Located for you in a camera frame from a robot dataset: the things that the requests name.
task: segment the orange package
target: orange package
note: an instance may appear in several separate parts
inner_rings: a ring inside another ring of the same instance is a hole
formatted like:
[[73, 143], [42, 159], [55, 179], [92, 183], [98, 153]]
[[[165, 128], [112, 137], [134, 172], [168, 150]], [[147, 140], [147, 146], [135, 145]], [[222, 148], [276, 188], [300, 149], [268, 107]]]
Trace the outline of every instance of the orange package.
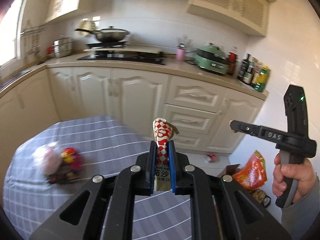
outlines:
[[246, 190], [255, 190], [267, 181], [265, 160], [255, 151], [247, 164], [232, 177]]

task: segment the window frame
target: window frame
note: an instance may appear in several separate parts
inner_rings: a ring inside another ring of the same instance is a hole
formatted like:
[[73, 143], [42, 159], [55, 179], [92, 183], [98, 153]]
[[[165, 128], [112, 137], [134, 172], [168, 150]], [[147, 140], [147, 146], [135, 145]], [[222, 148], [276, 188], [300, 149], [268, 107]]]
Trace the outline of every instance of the window frame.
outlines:
[[0, 65], [0, 70], [4, 69], [6, 67], [9, 67], [11, 64], [13, 64], [21, 59], [21, 48], [20, 48], [21, 36], [20, 36], [20, 33], [21, 33], [22, 19], [23, 19], [23, 13], [24, 13], [24, 9], [26, 6], [26, 2], [27, 2], [27, 0], [21, 1], [21, 7], [20, 7], [19, 14], [18, 14], [16, 38], [14, 39], [14, 58], [12, 58], [9, 61]]

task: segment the drawer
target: drawer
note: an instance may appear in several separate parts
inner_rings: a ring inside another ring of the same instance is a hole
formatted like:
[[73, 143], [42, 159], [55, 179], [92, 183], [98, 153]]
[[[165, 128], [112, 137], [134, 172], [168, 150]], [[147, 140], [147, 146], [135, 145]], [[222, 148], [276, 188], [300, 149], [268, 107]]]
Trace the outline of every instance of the drawer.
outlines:
[[208, 134], [218, 114], [182, 106], [164, 105], [163, 116], [180, 132]]
[[173, 136], [175, 148], [199, 150], [203, 144], [205, 135], [191, 132], [180, 132]]
[[217, 113], [227, 91], [211, 83], [173, 76], [166, 103]]

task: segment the human hand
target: human hand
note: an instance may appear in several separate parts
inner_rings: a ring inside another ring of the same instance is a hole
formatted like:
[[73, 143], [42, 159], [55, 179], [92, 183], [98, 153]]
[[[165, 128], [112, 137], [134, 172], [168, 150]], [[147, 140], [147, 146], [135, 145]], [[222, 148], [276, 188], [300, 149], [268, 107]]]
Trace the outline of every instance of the human hand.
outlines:
[[303, 164], [285, 164], [280, 165], [280, 155], [275, 158], [275, 169], [273, 171], [272, 192], [277, 197], [280, 197], [287, 188], [283, 177], [297, 179], [298, 188], [292, 200], [292, 203], [302, 199], [313, 187], [316, 181], [316, 174], [313, 170], [309, 159], [304, 159]]

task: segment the wok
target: wok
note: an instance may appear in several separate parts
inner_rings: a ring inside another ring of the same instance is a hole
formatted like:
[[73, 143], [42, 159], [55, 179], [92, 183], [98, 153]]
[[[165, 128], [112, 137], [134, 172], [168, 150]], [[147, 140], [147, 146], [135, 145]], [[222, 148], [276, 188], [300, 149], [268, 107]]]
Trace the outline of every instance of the wok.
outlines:
[[123, 29], [115, 29], [113, 26], [110, 26], [108, 29], [101, 29], [95, 31], [89, 31], [84, 29], [75, 29], [75, 31], [88, 32], [96, 36], [96, 39], [101, 42], [114, 42], [121, 41], [126, 35], [129, 35], [130, 32]]

